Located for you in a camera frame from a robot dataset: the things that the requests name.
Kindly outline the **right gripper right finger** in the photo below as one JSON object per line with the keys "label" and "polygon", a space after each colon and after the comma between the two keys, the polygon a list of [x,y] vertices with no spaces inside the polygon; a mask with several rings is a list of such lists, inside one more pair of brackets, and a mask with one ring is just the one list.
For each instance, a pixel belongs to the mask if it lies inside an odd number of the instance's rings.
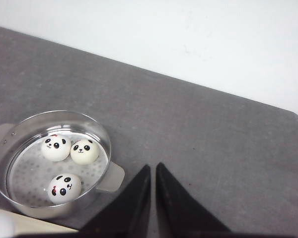
{"label": "right gripper right finger", "polygon": [[196,201],[163,163],[156,167],[156,197],[174,238],[226,238],[231,230]]}

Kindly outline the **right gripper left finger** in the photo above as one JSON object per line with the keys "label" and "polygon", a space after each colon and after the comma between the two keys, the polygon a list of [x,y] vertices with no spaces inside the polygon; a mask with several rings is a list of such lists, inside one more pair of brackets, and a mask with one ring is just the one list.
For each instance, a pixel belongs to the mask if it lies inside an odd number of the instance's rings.
{"label": "right gripper left finger", "polygon": [[115,200],[79,232],[80,238],[145,238],[151,200],[150,167],[145,165]]}

